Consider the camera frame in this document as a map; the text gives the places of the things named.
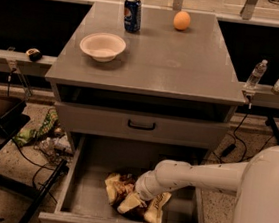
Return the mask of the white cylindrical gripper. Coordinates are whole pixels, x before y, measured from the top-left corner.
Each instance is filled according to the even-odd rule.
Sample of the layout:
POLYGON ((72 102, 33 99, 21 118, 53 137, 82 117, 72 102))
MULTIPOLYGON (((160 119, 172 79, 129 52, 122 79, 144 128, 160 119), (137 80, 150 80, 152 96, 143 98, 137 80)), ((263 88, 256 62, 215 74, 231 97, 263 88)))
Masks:
POLYGON ((156 178, 154 170, 148 171, 141 175, 135 183, 135 192, 131 192, 117 207, 117 211, 121 214, 127 213, 138 207, 146 208, 145 201, 156 198, 159 194, 167 191, 156 178))

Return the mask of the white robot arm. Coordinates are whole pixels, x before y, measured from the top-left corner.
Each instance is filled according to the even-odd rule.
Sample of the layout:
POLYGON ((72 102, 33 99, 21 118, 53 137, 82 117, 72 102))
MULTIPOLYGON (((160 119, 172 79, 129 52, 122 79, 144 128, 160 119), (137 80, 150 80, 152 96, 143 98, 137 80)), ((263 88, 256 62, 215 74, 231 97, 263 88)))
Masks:
POLYGON ((126 213, 159 194, 187 186, 235 194, 232 223, 279 223, 279 145, 245 163, 192 166, 161 161, 141 174, 118 211, 126 213))

